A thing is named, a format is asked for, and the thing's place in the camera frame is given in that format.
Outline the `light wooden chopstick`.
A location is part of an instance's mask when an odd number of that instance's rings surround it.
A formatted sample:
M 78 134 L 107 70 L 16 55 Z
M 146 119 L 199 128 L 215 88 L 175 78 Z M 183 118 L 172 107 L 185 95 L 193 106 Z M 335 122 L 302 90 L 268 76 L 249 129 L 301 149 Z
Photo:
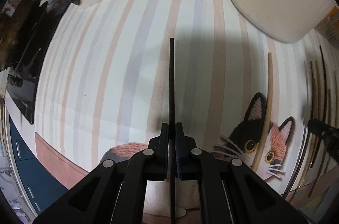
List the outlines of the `light wooden chopstick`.
M 267 90 L 267 106 L 265 111 L 265 119 L 263 125 L 263 131 L 261 134 L 260 142 L 257 147 L 257 152 L 253 160 L 252 170 L 257 172 L 260 165 L 261 157 L 264 152 L 265 143 L 268 137 L 268 132 L 270 129 L 271 121 L 271 112 L 272 112 L 272 102 L 273 102 L 273 92 L 274 92 L 274 76 L 273 76 L 273 60 L 272 54 L 268 52 L 268 90 Z

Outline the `brown wooden chopstick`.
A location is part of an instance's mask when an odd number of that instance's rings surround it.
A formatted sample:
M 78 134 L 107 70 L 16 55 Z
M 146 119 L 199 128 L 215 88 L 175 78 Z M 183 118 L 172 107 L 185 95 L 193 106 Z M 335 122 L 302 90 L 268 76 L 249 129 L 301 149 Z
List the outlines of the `brown wooden chopstick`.
M 308 95 L 308 110 L 303 119 L 303 139 L 302 146 L 296 161 L 295 168 L 286 190 L 284 191 L 283 198 L 289 199 L 291 202 L 296 194 L 301 190 L 306 181 L 307 175 L 312 167 L 313 158 L 315 156 L 315 150 L 317 146 L 317 137 L 314 136 L 308 130 L 308 122 L 318 117 L 319 108 L 319 95 L 321 94 L 320 79 L 320 64 L 318 60 L 311 61 L 309 63 L 310 79 L 310 91 Z

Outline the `striped cat table mat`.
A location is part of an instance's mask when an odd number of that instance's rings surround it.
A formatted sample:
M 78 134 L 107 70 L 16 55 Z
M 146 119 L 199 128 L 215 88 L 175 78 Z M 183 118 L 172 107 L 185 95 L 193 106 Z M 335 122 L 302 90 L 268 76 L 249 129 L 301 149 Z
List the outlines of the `striped cat table mat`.
M 274 92 L 257 172 L 268 52 Z M 331 90 L 338 128 L 338 49 L 316 26 L 280 42 L 231 0 L 102 0 L 71 4 L 42 66 L 36 95 L 39 162 L 67 196 L 39 223 L 337 223 L 338 163 L 323 140 L 290 202 L 283 194 L 302 146 L 309 63 L 320 64 L 318 117 Z M 175 124 L 194 138 L 196 180 L 178 178 Z M 151 138 L 168 124 L 165 181 L 148 179 Z

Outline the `black induction cooktop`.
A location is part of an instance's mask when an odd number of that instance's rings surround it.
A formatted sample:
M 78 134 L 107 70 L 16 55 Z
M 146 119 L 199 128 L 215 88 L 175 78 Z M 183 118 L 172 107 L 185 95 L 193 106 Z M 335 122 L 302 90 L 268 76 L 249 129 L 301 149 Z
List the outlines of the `black induction cooktop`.
M 6 89 L 30 124 L 35 120 L 37 87 L 43 61 L 69 5 L 68 0 L 59 0 L 53 4 L 45 2 L 39 7 L 32 29 L 21 33 L 24 44 L 9 67 Z

